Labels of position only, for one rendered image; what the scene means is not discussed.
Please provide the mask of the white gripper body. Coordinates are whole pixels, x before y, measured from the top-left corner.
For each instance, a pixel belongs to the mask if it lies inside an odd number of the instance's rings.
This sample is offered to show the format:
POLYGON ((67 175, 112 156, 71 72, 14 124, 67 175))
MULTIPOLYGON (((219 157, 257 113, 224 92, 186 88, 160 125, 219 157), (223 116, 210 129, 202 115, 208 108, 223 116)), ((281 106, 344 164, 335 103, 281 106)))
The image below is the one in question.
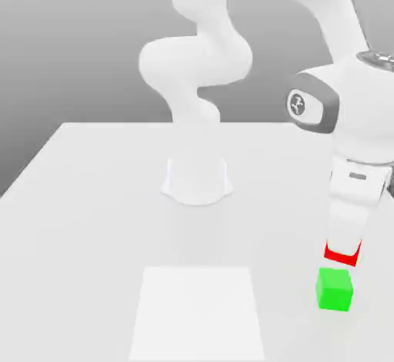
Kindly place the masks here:
POLYGON ((367 164, 333 156, 329 190, 332 195, 365 206, 379 203, 389 186, 393 164, 367 164))

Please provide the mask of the small red cube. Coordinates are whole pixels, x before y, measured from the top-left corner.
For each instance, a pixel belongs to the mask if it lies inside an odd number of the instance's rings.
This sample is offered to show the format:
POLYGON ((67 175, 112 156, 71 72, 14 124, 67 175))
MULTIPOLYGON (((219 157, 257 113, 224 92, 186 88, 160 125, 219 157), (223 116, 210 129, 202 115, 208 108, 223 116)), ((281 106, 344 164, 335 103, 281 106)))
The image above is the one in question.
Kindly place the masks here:
POLYGON ((356 267, 359 262, 359 255, 362 247, 362 240, 359 241, 356 250, 352 254, 344 254, 333 250, 329 246, 329 240, 326 239, 326 244, 323 252, 323 260, 331 263, 337 263, 349 267, 356 267))

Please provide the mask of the small green cube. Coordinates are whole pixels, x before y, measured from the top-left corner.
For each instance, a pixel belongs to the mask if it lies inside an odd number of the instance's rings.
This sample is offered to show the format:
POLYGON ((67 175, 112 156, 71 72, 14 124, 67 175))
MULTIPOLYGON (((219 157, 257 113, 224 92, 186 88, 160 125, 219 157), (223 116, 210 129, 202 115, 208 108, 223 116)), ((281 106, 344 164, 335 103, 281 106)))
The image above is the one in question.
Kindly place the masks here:
POLYGON ((352 279, 348 270, 321 267, 316 281, 316 300, 320 309, 348 311, 353 296, 352 279))

